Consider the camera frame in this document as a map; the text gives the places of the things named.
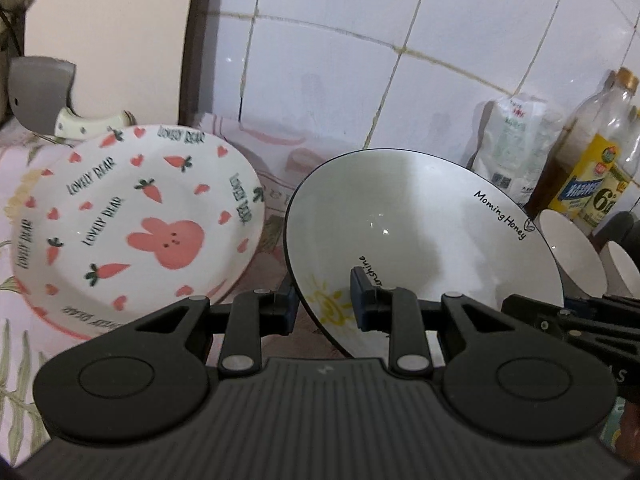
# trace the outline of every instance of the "plastic bottle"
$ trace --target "plastic bottle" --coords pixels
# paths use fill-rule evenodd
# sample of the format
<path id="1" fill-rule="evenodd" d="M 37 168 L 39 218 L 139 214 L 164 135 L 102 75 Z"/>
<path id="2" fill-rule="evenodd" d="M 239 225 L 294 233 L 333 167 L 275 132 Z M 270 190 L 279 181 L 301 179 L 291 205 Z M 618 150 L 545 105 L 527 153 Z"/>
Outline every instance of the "plastic bottle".
<path id="1" fill-rule="evenodd" d="M 590 234 L 611 211 L 635 176 L 638 166 L 640 166 L 640 118 L 636 116 L 631 126 L 631 135 L 620 147 L 620 155 L 614 165 L 591 200 L 574 219 L 574 223 L 583 233 Z"/>
<path id="2" fill-rule="evenodd" d="M 620 154 L 620 144 L 629 134 L 629 112 L 631 99 L 638 88 L 638 78 L 626 68 L 620 68 L 612 88 L 602 98 L 602 105 L 590 128 L 593 138 L 580 154 L 574 165 L 559 157 L 562 148 L 553 160 L 552 178 L 542 180 L 539 186 L 547 186 L 546 192 L 552 194 L 548 204 L 543 205 L 558 211 L 573 220 L 587 204 L 593 193 L 600 187 Z"/>
<path id="3" fill-rule="evenodd" d="M 548 207 L 573 168 L 580 162 L 582 154 L 597 133 L 596 116 L 606 97 L 614 88 L 630 90 L 633 79 L 634 76 L 628 69 L 620 67 L 614 77 L 607 80 L 604 89 L 583 102 L 569 118 L 564 132 L 548 156 L 536 189 L 524 208 L 532 218 Z"/>

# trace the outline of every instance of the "white plate with pink bunny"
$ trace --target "white plate with pink bunny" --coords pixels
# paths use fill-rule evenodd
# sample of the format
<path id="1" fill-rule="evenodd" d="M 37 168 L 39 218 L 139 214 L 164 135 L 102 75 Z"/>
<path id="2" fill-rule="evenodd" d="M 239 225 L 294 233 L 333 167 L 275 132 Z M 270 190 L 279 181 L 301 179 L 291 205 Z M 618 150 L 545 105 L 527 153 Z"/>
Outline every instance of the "white plate with pink bunny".
<path id="1" fill-rule="evenodd" d="M 220 300 L 263 224 L 260 181 L 224 140 L 113 130 L 42 172 L 14 222 L 14 273 L 38 316 L 91 338 L 185 296 Z"/>

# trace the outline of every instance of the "black rim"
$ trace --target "black rim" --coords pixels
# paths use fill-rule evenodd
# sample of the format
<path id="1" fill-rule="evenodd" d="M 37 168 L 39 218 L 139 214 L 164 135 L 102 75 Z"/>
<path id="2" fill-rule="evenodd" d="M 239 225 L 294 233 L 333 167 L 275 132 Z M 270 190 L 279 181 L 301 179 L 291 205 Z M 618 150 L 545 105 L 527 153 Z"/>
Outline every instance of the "black rim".
<path id="1" fill-rule="evenodd" d="M 309 314 L 309 317 L 311 317 L 313 322 L 321 330 L 322 334 L 324 334 L 324 336 L 329 340 L 329 342 L 332 345 L 334 345 L 347 358 L 355 358 L 355 356 L 352 355 L 350 352 L 347 352 L 344 349 L 344 347 L 335 339 L 335 337 L 333 337 L 331 334 L 329 334 L 329 332 L 324 327 L 324 325 L 322 323 L 320 323 L 320 320 L 318 319 L 318 317 L 314 313 L 313 309 L 311 309 L 311 307 L 309 307 L 308 303 L 306 302 L 306 299 L 305 299 L 304 295 L 302 294 L 302 291 L 300 290 L 300 286 L 298 285 L 298 280 L 296 279 L 296 275 L 293 272 L 293 268 L 291 267 L 291 261 L 289 260 L 289 248 L 287 247 L 287 225 L 289 224 L 289 212 L 291 211 L 291 205 L 293 204 L 293 200 L 295 199 L 296 195 L 298 194 L 298 191 L 300 190 L 300 188 L 302 188 L 302 186 L 304 185 L 306 180 L 309 177 L 311 177 L 311 175 L 313 175 L 316 171 L 318 171 L 320 168 L 322 168 L 325 164 L 328 164 L 329 162 L 333 162 L 334 160 L 337 160 L 338 158 L 342 158 L 342 157 L 348 156 L 348 155 L 354 155 L 355 153 L 360 153 L 360 152 L 410 152 L 410 153 L 419 153 L 420 155 L 432 156 L 433 158 L 439 158 L 440 160 L 444 160 L 445 162 L 448 162 L 449 164 L 452 164 L 457 168 L 460 168 L 460 169 L 462 169 L 462 170 L 464 170 L 464 171 L 466 171 L 468 173 L 471 173 L 471 174 L 474 174 L 474 175 L 478 176 L 478 178 L 482 178 L 481 176 L 477 175 L 473 171 L 468 170 L 467 168 L 465 168 L 463 166 L 459 166 L 455 162 L 451 162 L 450 160 L 447 160 L 446 158 L 443 158 L 441 156 L 430 155 L 429 153 L 418 152 L 417 150 L 406 150 L 406 149 L 403 149 L 403 148 L 367 148 L 366 150 L 355 150 L 354 152 L 343 153 L 341 155 L 334 156 L 334 158 L 330 158 L 329 160 L 324 161 L 322 164 L 320 164 L 320 166 L 318 166 L 311 173 L 309 173 L 302 180 L 302 182 L 300 182 L 300 184 L 298 184 L 298 186 L 296 187 L 295 191 L 293 192 L 293 195 L 291 195 L 291 198 L 289 199 L 289 205 L 287 205 L 287 211 L 286 211 L 286 213 L 284 215 L 284 227 L 282 229 L 282 247 L 284 248 L 284 259 L 285 259 L 285 263 L 287 265 L 287 272 L 291 276 L 291 281 L 293 282 L 293 286 L 296 289 L 296 293 L 298 295 L 298 298 L 300 299 L 300 303 L 302 303 L 302 306 L 305 308 L 306 312 Z M 529 215 L 527 215 L 527 213 L 523 209 L 521 209 L 520 206 L 517 203 L 515 203 L 515 201 L 509 195 L 507 195 L 503 190 L 501 190 L 498 187 L 495 187 L 488 180 L 486 180 L 485 182 L 487 184 L 490 184 L 494 189 L 496 189 L 499 192 L 501 192 L 505 197 L 507 197 L 508 200 L 513 202 L 514 206 L 516 206 L 520 211 L 522 211 L 522 213 L 527 218 L 529 218 Z M 552 259 L 554 265 L 556 266 L 556 273 L 558 274 L 558 281 L 560 282 L 560 289 L 562 290 L 562 297 L 564 298 L 564 285 L 562 284 L 562 279 L 560 278 L 560 271 L 558 270 L 558 263 L 556 262 L 556 259 L 554 258 L 553 252 L 551 251 L 551 247 L 549 247 L 549 244 L 547 243 L 545 237 L 543 237 L 542 233 L 540 232 L 540 229 L 538 229 L 538 226 L 535 226 L 535 227 L 536 227 L 536 231 L 540 234 L 540 237 L 542 238 L 542 241 L 545 243 L 547 249 L 549 249 L 549 253 L 551 254 L 551 259 Z"/>

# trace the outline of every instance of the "qr code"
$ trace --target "qr code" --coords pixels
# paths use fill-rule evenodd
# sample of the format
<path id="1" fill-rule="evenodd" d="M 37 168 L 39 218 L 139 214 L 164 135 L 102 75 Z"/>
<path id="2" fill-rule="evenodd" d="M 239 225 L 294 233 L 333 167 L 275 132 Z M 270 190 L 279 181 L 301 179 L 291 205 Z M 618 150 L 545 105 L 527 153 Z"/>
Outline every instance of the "qr code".
<path id="1" fill-rule="evenodd" d="M 494 176 L 491 177 L 491 183 L 500 189 L 508 189 L 511 185 L 511 178 L 500 173 L 494 173 Z"/>

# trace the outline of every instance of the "bunny ear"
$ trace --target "bunny ear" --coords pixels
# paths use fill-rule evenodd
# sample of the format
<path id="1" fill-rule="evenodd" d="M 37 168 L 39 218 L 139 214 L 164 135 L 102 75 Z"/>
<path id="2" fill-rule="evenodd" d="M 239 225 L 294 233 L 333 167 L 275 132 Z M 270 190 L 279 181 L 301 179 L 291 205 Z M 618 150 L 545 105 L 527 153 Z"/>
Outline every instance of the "bunny ear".
<path id="1" fill-rule="evenodd" d="M 162 232 L 166 229 L 166 224 L 159 218 L 145 218 L 142 221 L 142 228 L 149 231 L 151 234 Z"/>
<path id="2" fill-rule="evenodd" d="M 152 253 L 156 250 L 156 238 L 148 233 L 131 233 L 127 236 L 127 244 L 140 251 Z"/>

